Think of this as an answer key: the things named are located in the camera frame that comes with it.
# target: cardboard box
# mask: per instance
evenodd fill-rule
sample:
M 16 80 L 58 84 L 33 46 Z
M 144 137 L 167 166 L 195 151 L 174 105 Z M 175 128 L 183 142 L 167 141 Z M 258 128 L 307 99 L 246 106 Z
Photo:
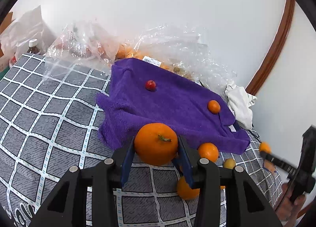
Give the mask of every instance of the cardboard box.
M 3 22 L 0 25 L 0 34 L 3 33 L 3 31 L 10 25 L 10 23 L 12 23 L 12 15 L 13 15 L 13 12 L 10 12 L 4 18 Z M 1 50 L 1 44 L 0 44 L 0 57 L 2 56 L 3 56 L 3 52 Z
M 0 34 L 12 23 L 12 15 L 13 15 L 13 12 L 10 12 L 4 18 L 3 22 L 0 25 Z M 1 44 L 0 44 L 0 80 L 4 77 L 4 75 L 10 69 L 9 60 L 10 60 L 9 57 L 4 56 L 1 50 Z

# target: bottle cap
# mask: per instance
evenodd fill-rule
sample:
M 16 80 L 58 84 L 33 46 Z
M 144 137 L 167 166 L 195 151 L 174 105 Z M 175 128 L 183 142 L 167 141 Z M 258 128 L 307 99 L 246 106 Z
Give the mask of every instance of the bottle cap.
M 37 46 L 37 44 L 38 44 L 37 39 L 33 39 L 28 42 L 29 47 Z

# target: orange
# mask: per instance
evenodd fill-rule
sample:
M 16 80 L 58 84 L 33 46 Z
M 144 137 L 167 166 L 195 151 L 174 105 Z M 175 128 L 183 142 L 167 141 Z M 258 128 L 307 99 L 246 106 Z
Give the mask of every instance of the orange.
M 218 114 L 221 111 L 221 106 L 216 100 L 211 100 L 207 104 L 207 108 L 211 111 L 213 114 Z
M 183 200 L 193 200 L 200 194 L 200 189 L 191 189 L 182 176 L 177 183 L 177 193 Z
M 203 143 L 197 149 L 200 157 L 207 158 L 208 160 L 215 163 L 218 159 L 218 149 L 213 143 Z
M 144 55 L 138 53 L 138 54 L 134 54 L 134 57 L 137 58 L 137 59 L 143 60 Z
M 131 57 L 134 57 L 134 53 L 133 52 L 129 52 L 125 58 L 131 58 Z
M 166 65 L 165 63 L 161 63 L 160 68 L 171 72 L 171 67 Z
M 134 149 L 143 162 L 149 165 L 165 165 L 177 154 L 177 134 L 163 123 L 149 123 L 138 131 Z
M 126 44 L 120 44 L 119 48 L 118 48 L 118 52 L 115 56 L 115 58 L 119 58 L 119 59 L 123 59 L 125 58 L 125 56 L 127 55 L 126 52 Z
M 100 56 L 102 59 L 104 59 L 105 56 L 106 56 L 106 52 L 105 52 L 104 48 L 103 48 L 101 45 L 98 46 L 98 52 L 99 52 L 99 56 Z
M 267 142 L 261 142 L 259 145 L 259 151 L 264 151 L 268 154 L 271 154 L 270 145 Z

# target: fingers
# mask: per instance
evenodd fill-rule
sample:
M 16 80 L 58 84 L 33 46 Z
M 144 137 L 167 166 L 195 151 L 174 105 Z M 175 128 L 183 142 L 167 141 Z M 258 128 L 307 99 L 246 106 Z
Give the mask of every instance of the fingers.
M 291 211 L 283 208 L 283 207 L 280 207 L 278 209 L 278 211 L 276 212 L 276 215 L 278 216 L 279 220 L 280 221 L 286 221 L 290 218 L 291 216 Z
M 294 201 L 294 205 L 295 206 L 300 206 L 302 208 L 302 206 L 304 205 L 305 201 L 306 201 L 306 196 L 305 195 L 300 195 Z
M 306 201 L 305 195 L 300 195 L 294 202 L 294 207 L 291 211 L 290 217 L 288 218 L 288 222 L 284 227 L 293 227 L 296 224 L 297 215 L 302 209 L 304 203 Z
M 290 187 L 289 190 L 288 190 L 288 188 L 289 188 L 289 184 L 288 184 L 288 183 L 282 184 L 282 193 L 283 193 L 283 195 L 287 192 L 287 193 L 286 193 L 286 196 L 287 196 L 288 198 L 290 198 L 290 197 L 292 196 L 293 187 Z
M 284 197 L 284 199 L 282 201 L 282 204 L 279 206 L 278 211 L 281 210 L 281 209 L 286 210 L 288 212 L 291 212 L 292 209 L 293 209 L 293 204 L 291 203 L 291 201 L 290 201 L 290 199 L 288 198 L 287 195 L 286 195 L 286 197 Z

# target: yellow fruit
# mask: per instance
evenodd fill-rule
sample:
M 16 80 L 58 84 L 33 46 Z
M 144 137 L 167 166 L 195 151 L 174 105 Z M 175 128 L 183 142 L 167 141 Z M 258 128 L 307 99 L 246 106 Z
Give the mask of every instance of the yellow fruit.
M 177 193 L 183 200 L 193 200 L 200 194 L 200 189 L 191 189 L 182 176 L 177 183 Z
M 262 142 L 260 145 L 259 145 L 259 151 L 264 151 L 268 154 L 271 154 L 271 148 L 270 148 L 270 145 L 267 143 L 267 142 Z
M 223 167 L 228 169 L 233 169 L 236 166 L 236 161 L 232 158 L 228 158 L 225 160 Z

